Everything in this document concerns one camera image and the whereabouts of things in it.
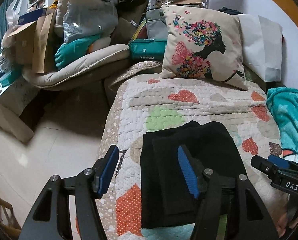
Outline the teal wipes package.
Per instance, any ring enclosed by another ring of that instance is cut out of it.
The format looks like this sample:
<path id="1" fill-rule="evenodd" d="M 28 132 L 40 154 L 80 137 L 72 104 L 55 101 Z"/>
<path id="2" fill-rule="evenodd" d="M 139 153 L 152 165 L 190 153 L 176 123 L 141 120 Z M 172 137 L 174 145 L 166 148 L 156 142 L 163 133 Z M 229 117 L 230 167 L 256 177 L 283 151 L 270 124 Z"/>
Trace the teal wipes package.
<path id="1" fill-rule="evenodd" d="M 167 40 L 136 39 L 130 42 L 129 50 L 133 60 L 162 61 L 166 46 Z"/>

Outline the brown cardboard box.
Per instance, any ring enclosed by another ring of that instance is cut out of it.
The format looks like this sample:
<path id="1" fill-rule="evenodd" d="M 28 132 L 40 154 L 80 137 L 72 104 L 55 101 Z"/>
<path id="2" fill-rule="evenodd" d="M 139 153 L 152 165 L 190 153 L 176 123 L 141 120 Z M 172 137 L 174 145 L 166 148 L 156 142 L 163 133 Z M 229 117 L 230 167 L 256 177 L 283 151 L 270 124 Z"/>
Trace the brown cardboard box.
<path id="1" fill-rule="evenodd" d="M 27 67 L 33 74 L 46 74 L 55 70 L 56 13 L 48 9 L 45 16 L 26 23 L 8 35 L 15 39 L 16 63 Z"/>

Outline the white pillow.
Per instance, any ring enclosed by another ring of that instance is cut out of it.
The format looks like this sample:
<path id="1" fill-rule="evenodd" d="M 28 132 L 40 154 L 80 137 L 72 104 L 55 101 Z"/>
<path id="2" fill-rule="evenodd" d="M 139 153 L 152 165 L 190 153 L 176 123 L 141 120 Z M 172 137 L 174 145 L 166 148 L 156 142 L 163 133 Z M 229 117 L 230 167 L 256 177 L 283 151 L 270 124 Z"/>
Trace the white pillow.
<path id="1" fill-rule="evenodd" d="M 281 80 L 282 27 L 262 16 L 235 15 L 242 35 L 243 63 L 265 82 Z"/>

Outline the white plastic bag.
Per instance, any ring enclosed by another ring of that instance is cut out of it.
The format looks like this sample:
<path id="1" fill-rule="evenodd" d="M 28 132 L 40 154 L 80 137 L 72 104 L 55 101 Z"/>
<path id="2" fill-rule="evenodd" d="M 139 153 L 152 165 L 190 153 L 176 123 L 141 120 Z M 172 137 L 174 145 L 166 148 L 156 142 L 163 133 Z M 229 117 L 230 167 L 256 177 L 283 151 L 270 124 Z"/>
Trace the white plastic bag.
<path id="1" fill-rule="evenodd" d="M 5 15 L 9 28 L 17 25 L 22 2 L 23 0 L 13 0 L 7 8 Z"/>

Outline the grey storage bag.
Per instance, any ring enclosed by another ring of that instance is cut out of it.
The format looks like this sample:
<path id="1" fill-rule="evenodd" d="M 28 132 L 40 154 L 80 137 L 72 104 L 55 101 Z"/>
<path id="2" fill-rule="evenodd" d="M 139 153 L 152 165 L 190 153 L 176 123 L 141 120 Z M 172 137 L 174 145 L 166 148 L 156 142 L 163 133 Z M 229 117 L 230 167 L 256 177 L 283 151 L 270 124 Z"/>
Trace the grey storage bag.
<path id="1" fill-rule="evenodd" d="M 146 11 L 146 29 L 149 39 L 167 40 L 168 30 L 161 8 Z"/>

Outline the floral woman print cushion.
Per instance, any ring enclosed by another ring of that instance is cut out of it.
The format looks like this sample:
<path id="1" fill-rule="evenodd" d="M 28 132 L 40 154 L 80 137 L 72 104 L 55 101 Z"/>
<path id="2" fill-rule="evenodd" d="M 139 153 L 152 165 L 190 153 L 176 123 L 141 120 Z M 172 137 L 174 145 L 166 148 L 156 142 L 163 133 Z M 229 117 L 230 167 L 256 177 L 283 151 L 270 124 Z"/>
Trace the floral woman print cushion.
<path id="1" fill-rule="evenodd" d="M 239 20 L 224 12 L 163 5 L 168 37 L 161 76 L 210 79 L 247 90 Z"/>

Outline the teal cartoon fleece blanket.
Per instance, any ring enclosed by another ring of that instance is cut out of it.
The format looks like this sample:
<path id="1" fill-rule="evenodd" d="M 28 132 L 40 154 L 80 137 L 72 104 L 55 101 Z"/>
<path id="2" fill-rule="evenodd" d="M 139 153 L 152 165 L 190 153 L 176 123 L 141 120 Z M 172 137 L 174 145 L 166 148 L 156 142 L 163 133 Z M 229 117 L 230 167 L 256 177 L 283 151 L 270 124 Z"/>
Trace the teal cartoon fleece blanket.
<path id="1" fill-rule="evenodd" d="M 298 163 L 298 89 L 270 88 L 266 105 L 279 128 L 283 158 Z"/>

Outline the heart patterned quilt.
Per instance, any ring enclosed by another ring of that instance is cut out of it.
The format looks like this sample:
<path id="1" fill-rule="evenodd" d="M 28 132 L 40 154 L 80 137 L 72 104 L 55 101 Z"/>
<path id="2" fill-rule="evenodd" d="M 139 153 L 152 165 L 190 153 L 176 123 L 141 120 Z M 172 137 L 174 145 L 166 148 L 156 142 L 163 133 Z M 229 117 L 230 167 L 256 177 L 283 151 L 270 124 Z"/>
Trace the heart patterned quilt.
<path id="1" fill-rule="evenodd" d="M 246 172 L 274 222 L 288 195 L 251 166 L 255 155 L 282 155 L 278 126 L 265 92 L 246 81 L 238 90 L 202 79 L 129 75 L 118 88 L 100 142 L 119 161 L 97 208 L 108 239 L 187 239 L 198 206 L 189 193 L 177 148 L 199 155 L 225 173 Z"/>

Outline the teal folded cloth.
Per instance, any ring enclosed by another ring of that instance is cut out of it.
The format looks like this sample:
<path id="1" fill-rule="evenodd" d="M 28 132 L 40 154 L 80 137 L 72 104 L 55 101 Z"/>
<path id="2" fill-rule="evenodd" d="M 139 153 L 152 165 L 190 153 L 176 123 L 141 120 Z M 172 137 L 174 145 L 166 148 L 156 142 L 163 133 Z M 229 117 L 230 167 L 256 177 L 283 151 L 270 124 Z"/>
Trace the teal folded cloth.
<path id="1" fill-rule="evenodd" d="M 87 36 L 62 44 L 55 54 L 57 70 L 68 66 L 72 62 L 86 55 L 92 43 L 97 41 L 100 37 L 101 35 Z"/>

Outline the beige padded chair cushion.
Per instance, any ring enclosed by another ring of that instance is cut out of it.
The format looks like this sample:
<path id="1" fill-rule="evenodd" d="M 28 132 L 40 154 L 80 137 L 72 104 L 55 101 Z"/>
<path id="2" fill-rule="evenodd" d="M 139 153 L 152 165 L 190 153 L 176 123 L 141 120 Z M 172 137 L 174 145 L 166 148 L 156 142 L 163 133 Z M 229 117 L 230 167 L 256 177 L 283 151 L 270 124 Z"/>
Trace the beige padded chair cushion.
<path id="1" fill-rule="evenodd" d="M 75 87 L 74 79 L 82 79 L 88 74 L 103 79 L 125 68 L 129 60 L 129 46 L 115 44 L 85 55 L 56 72 L 34 74 L 30 68 L 22 69 L 23 78 L 40 89 L 59 90 Z"/>

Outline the flat cardboard piece on floor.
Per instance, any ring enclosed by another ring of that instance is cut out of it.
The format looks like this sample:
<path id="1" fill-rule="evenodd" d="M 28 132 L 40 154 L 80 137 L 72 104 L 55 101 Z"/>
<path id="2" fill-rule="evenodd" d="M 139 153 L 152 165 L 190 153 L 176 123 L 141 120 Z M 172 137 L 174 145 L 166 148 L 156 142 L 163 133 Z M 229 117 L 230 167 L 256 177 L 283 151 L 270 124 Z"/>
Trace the flat cardboard piece on floor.
<path id="1" fill-rule="evenodd" d="M 34 132 L 15 113 L 0 104 L 0 128 L 12 134 L 20 142 L 28 142 Z"/>

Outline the black pants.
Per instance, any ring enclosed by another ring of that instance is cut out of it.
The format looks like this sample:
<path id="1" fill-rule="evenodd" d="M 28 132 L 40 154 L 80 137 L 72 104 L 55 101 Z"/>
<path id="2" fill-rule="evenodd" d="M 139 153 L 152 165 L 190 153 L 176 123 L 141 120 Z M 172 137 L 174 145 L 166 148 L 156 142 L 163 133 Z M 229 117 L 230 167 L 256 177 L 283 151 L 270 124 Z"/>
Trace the black pants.
<path id="1" fill-rule="evenodd" d="M 220 176 L 246 174 L 239 151 L 220 122 L 201 125 L 190 121 L 176 128 L 147 132 L 140 155 L 143 229 L 195 222 L 200 205 L 199 176 L 185 151 Z"/>

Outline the clear plastic bag bundle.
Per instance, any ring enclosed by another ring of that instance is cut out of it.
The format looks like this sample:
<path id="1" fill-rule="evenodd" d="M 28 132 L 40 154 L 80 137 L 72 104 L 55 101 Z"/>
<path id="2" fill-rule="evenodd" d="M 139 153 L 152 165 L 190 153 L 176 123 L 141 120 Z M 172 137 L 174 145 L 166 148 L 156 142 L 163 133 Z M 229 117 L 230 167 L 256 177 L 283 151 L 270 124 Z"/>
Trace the clear plastic bag bundle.
<path id="1" fill-rule="evenodd" d="M 118 13 L 112 1 L 58 0 L 55 26 L 62 28 L 64 43 L 109 35 L 117 25 Z"/>

